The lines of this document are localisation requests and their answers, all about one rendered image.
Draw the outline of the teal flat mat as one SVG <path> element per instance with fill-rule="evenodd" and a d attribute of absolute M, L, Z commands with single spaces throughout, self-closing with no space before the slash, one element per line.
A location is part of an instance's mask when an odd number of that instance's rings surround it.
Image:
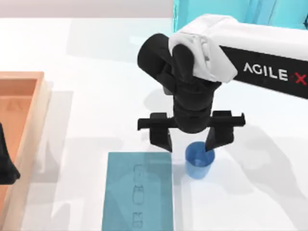
<path fill-rule="evenodd" d="M 169 152 L 109 152 L 102 231 L 173 231 Z"/>

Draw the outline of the light blue rack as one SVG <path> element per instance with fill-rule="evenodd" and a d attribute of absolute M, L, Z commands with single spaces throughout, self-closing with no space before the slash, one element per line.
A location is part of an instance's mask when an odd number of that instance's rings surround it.
<path fill-rule="evenodd" d="M 173 31 L 206 13 L 232 16 L 241 23 L 308 30 L 308 0 L 174 0 Z"/>

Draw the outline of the blue cup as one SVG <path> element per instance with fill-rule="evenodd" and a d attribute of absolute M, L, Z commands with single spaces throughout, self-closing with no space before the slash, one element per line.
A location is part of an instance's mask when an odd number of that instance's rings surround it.
<path fill-rule="evenodd" d="M 190 143 L 185 150 L 186 173 L 193 179 L 200 180 L 209 172 L 215 160 L 215 151 L 207 151 L 204 141 Z"/>

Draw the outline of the shallow salmon-coloured box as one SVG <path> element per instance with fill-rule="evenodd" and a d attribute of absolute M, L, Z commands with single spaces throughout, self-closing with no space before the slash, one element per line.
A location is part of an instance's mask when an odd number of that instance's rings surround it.
<path fill-rule="evenodd" d="M 21 177 L 0 186 L 0 216 L 18 216 L 24 209 L 30 175 L 50 99 L 44 73 L 0 71 L 0 124 L 8 154 Z"/>

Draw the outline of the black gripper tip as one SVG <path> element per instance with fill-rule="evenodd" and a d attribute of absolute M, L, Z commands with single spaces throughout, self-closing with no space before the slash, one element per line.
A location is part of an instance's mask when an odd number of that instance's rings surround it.
<path fill-rule="evenodd" d="M 20 172 L 10 158 L 3 126 L 0 123 L 0 185 L 13 185 L 20 177 Z"/>

